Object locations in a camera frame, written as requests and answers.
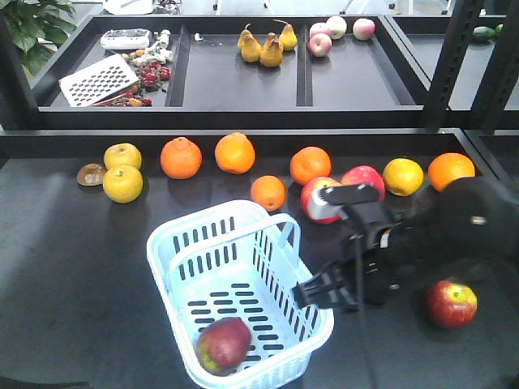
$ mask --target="white plastic basket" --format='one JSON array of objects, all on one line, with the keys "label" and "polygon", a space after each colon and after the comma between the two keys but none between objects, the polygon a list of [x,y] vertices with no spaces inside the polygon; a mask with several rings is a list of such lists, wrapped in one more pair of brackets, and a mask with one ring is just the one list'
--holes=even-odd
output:
[{"label": "white plastic basket", "polygon": [[[205,388],[273,389],[301,376],[333,329],[332,310],[300,310],[291,289],[311,278],[300,229],[235,200],[171,220],[150,235],[147,256],[184,366]],[[195,343],[212,321],[238,316],[252,331],[246,360],[225,377],[198,362]]]}]

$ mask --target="plant leaf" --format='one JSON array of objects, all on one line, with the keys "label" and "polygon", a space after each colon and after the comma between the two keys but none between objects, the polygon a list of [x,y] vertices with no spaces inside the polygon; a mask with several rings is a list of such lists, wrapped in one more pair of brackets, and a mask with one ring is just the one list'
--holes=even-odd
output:
[{"label": "plant leaf", "polygon": [[45,32],[38,26],[38,24],[33,20],[22,23],[19,26],[19,30],[25,36],[34,36],[35,38],[45,38]]},{"label": "plant leaf", "polygon": [[47,63],[53,52],[45,46],[38,44],[30,49],[26,54],[22,55],[22,63],[27,67],[32,75],[36,75],[38,71]]},{"label": "plant leaf", "polygon": [[56,7],[59,10],[65,11],[71,18],[75,15],[75,8],[72,2],[63,0],[41,0],[42,8]]},{"label": "plant leaf", "polygon": [[26,2],[16,2],[16,13],[20,19],[34,19],[34,15],[40,7],[37,4],[27,4]]},{"label": "plant leaf", "polygon": [[36,13],[36,16],[38,17],[38,19],[43,19],[43,20],[47,20],[48,15],[54,16],[55,18],[59,18],[60,17],[59,9],[46,6],[46,7],[40,8],[40,10]]},{"label": "plant leaf", "polygon": [[12,2],[13,0],[0,0],[0,10],[3,9],[7,4]]},{"label": "plant leaf", "polygon": [[61,28],[50,26],[48,24],[43,26],[43,31],[45,31],[45,39],[53,42],[56,46],[61,46],[65,43],[68,35]]},{"label": "plant leaf", "polygon": [[73,32],[76,26],[72,23],[67,22],[61,18],[56,18],[52,15],[47,16],[47,21],[55,27],[60,27],[65,32]]},{"label": "plant leaf", "polygon": [[19,29],[12,30],[11,36],[13,43],[24,53],[27,53],[36,44],[36,38],[34,36],[24,35]]}]

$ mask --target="black cable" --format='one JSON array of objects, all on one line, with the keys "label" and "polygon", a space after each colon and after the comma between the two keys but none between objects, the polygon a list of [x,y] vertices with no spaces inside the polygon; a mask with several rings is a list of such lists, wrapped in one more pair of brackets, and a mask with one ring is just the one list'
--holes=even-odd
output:
[{"label": "black cable", "polygon": [[358,299],[358,327],[360,333],[360,343],[362,347],[362,355],[364,356],[364,363],[367,367],[367,375],[370,380],[371,389],[380,389],[378,379],[375,373],[375,366],[371,358],[370,349],[367,346],[367,321],[366,311],[364,306],[364,274],[362,265],[362,246],[361,235],[354,236],[355,244],[355,284],[357,289]]}]

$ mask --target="yellow pear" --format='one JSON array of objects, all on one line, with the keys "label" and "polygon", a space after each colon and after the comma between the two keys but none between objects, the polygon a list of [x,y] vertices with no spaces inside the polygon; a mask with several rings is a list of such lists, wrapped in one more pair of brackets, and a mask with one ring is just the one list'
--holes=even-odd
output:
[{"label": "yellow pear", "polygon": [[[277,37],[277,35],[273,32],[269,32],[267,34],[267,39],[265,40],[265,43],[263,44],[263,50],[266,50],[267,47],[270,45],[270,42],[272,42],[273,39],[276,39],[279,41],[279,38]],[[279,42],[281,44],[281,51],[283,51],[283,44],[281,42]]]},{"label": "yellow pear", "polygon": [[295,35],[292,24],[286,23],[284,20],[274,19],[277,22],[284,23],[283,31],[279,36],[279,41],[283,45],[283,51],[292,51],[298,45],[298,37]]},{"label": "yellow pear", "polygon": [[259,59],[263,66],[279,66],[283,62],[283,46],[281,42],[276,38],[272,39],[268,47],[261,52]]},{"label": "yellow pear", "polygon": [[245,26],[245,28],[240,33],[240,37],[238,38],[238,43],[237,43],[237,46],[240,50],[242,49],[242,46],[243,46],[243,38],[245,38],[245,36],[252,35],[252,32],[250,32],[248,29],[250,25],[251,24],[249,23],[247,26]]},{"label": "yellow pear", "polygon": [[242,58],[245,62],[258,62],[263,47],[252,35],[243,38]]}]

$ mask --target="red and white apple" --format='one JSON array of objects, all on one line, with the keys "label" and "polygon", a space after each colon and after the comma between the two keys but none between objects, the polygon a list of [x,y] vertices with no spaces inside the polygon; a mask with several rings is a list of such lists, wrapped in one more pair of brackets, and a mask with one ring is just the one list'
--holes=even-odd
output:
[{"label": "red and white apple", "polygon": [[308,41],[308,49],[314,57],[325,57],[332,49],[332,38],[323,33],[315,34]]},{"label": "red and white apple", "polygon": [[357,19],[354,23],[354,36],[360,41],[367,41],[375,33],[375,23],[371,19]]},{"label": "red and white apple", "polygon": [[435,282],[427,289],[427,310],[431,321],[442,328],[469,324],[478,310],[474,291],[465,284],[450,280]]},{"label": "red and white apple", "polygon": [[384,179],[375,168],[368,165],[359,165],[348,170],[341,179],[342,185],[366,184],[373,186],[380,193],[379,200],[382,201],[386,196],[386,186]]},{"label": "red and white apple", "polygon": [[346,34],[346,29],[348,28],[348,24],[346,23],[346,21],[344,20],[343,17],[341,17],[339,15],[331,16],[326,21],[326,24],[332,30],[332,34],[330,35],[330,37],[333,40],[341,39],[344,36],[344,34]]},{"label": "red and white apple", "polygon": [[196,356],[209,373],[227,375],[245,360],[251,339],[251,330],[239,317],[221,318],[200,334]]},{"label": "red and white apple", "polygon": [[332,35],[332,29],[326,23],[314,23],[310,26],[309,37],[312,38],[315,34]]},{"label": "red and white apple", "polygon": [[333,223],[336,220],[339,220],[339,216],[333,216],[333,217],[327,217],[325,219],[315,219],[310,215],[310,212],[308,210],[308,203],[310,202],[311,192],[313,192],[316,189],[320,188],[329,188],[330,186],[339,186],[341,183],[337,180],[334,180],[331,177],[315,177],[312,178],[309,182],[307,182],[303,187],[301,191],[301,208],[305,215],[310,220],[313,220],[316,223],[319,224],[330,224]]}]

